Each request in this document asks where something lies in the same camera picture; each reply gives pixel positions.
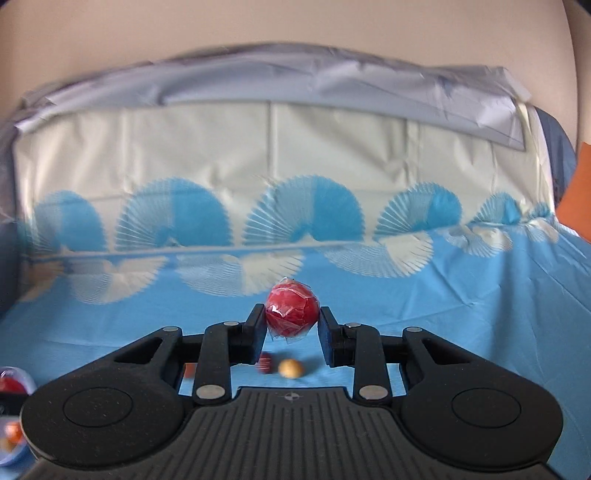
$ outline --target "red item in container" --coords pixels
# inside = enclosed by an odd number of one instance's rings
[[[27,393],[27,389],[13,377],[0,377],[0,392]]]

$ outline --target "white fan pattern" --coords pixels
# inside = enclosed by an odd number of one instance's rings
[[[166,257],[128,258],[118,265],[109,260],[69,260],[68,275],[74,296],[85,303],[111,303],[150,286]]]
[[[500,252],[511,250],[511,237],[499,228],[462,225],[445,229],[443,237],[465,253],[477,257],[494,257]]]
[[[408,277],[433,256],[433,241],[425,232],[389,236],[373,242],[320,249],[334,265],[371,277]]]
[[[521,223],[514,227],[516,233],[527,235],[533,242],[547,242],[555,244],[560,234],[556,228],[543,218],[534,218],[527,223]]]
[[[299,251],[234,255],[178,255],[177,272],[192,289],[217,296],[247,296],[295,276],[304,255]]]

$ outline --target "blue fan pattern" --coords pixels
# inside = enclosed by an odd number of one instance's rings
[[[301,176],[270,188],[253,209],[245,245],[295,243],[306,235],[323,241],[358,241],[365,223],[359,202],[346,188],[319,176]]]
[[[516,225],[521,221],[521,210],[508,193],[495,193],[480,207],[474,221]]]
[[[62,248],[73,252],[106,250],[103,225],[94,207],[68,190],[52,193],[35,206],[27,241],[33,255],[56,254]]]
[[[452,192],[435,183],[420,183],[390,200],[374,239],[452,226],[461,218],[462,205]]]
[[[548,218],[550,215],[551,212],[548,204],[546,202],[538,202],[535,204],[527,218],[528,220],[533,220],[534,218]]]
[[[133,195],[115,238],[120,251],[231,243],[228,216],[220,201],[185,179],[157,180]]]

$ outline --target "red ball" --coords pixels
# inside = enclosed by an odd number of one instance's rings
[[[320,304],[308,286],[285,278],[271,289],[265,313],[273,336],[291,338],[305,334],[318,321]]]
[[[27,389],[12,377],[0,377],[0,392],[27,393]]]

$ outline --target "orange item in container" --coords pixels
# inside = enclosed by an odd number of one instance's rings
[[[21,443],[24,440],[21,423],[19,421],[9,421],[4,426],[4,435],[10,443],[15,445]]]

